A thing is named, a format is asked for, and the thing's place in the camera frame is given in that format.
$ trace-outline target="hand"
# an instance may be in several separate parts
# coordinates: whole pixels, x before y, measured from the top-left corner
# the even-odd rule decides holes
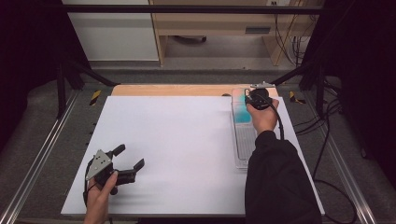
[[[88,188],[87,214],[84,218],[84,224],[103,224],[107,220],[108,214],[108,195],[116,186],[118,172],[114,172],[107,180],[102,190],[96,186],[95,179],[90,180]]]
[[[277,108],[277,106],[279,105],[279,101],[273,99],[272,104],[274,108]],[[247,112],[250,114],[253,120],[253,126],[256,129],[257,134],[260,134],[264,131],[274,130],[277,122],[277,117],[275,111],[273,110],[273,108],[271,108],[271,106],[264,110],[257,110],[253,107],[253,105],[247,104]]]

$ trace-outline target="gray carpet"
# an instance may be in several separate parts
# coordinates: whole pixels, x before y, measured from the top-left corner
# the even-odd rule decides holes
[[[101,71],[121,83],[256,83],[271,81],[283,75],[274,71]],[[106,96],[111,88],[84,77],[87,84],[79,93],[77,102],[62,134],[50,153],[47,162],[23,206],[19,218],[76,219],[60,215],[66,193],[74,180],[81,159],[94,131]],[[296,81],[280,86],[278,92],[289,99],[290,91],[295,91],[298,99],[304,99]],[[93,92],[102,90],[96,105],[89,105]],[[330,102],[334,97],[326,94]],[[308,105],[285,100],[293,124],[308,121],[314,117]],[[3,212],[12,199],[18,186],[32,164],[35,155],[43,144],[57,113],[55,82],[50,82],[31,92],[29,105],[13,138],[0,155],[0,212]],[[375,161],[363,159],[359,144],[348,127],[342,114],[331,117],[332,136],[341,149],[347,164],[358,181],[378,223],[396,223],[396,191],[383,176]],[[298,136],[309,169],[314,169],[318,151],[323,139],[318,131]],[[318,178],[344,189],[334,164],[327,152],[318,168]],[[328,215],[342,221],[352,218],[348,201],[329,187],[317,184]]]

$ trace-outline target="person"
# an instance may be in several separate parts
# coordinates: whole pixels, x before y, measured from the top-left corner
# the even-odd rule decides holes
[[[278,105],[279,101],[273,99],[273,106]],[[258,136],[247,168],[246,223],[321,223],[317,200],[296,148],[288,140],[276,139],[275,111],[271,107],[257,110],[249,104],[247,111]],[[102,190],[94,187],[89,191],[84,224],[106,221],[108,194],[116,181],[117,174],[113,174]]]

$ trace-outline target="transparent plastic box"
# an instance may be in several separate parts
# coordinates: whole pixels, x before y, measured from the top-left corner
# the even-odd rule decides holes
[[[245,90],[233,89],[231,124],[233,131],[233,152],[235,165],[239,169],[248,168],[248,160],[255,149],[256,130],[245,104]]]

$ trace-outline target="gray floor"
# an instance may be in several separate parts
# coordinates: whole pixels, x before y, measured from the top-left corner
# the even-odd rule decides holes
[[[273,67],[259,38],[209,36],[206,43],[194,40],[171,39],[164,67],[158,64],[125,64],[118,70],[97,71],[105,77],[121,83],[258,83],[271,81],[292,69],[287,59],[279,67]],[[90,142],[94,124],[100,116],[106,96],[111,88],[84,76],[86,86],[78,92],[76,105],[63,127],[53,150],[49,154],[39,178],[36,180],[19,218],[80,220],[60,214],[67,191],[70,188],[80,161]],[[289,99],[294,91],[298,99],[305,99],[300,92],[298,77],[279,86],[278,92]],[[101,90],[96,105],[89,105],[92,94]],[[326,100],[333,99],[326,93]],[[300,123],[314,117],[310,107],[285,100],[292,123]],[[12,200],[35,156],[44,143],[57,114],[56,83],[50,82],[30,92],[28,108],[20,125],[0,156],[0,213]],[[332,137],[346,163],[356,178],[361,191],[373,211],[377,223],[396,223],[396,192],[382,174],[375,161],[361,157],[360,147],[342,113],[331,117]],[[313,170],[318,151],[323,142],[319,131],[298,136],[309,169]],[[344,189],[334,163],[327,152],[319,166],[318,177]],[[328,215],[348,221],[351,208],[341,194],[317,184],[320,199]]]

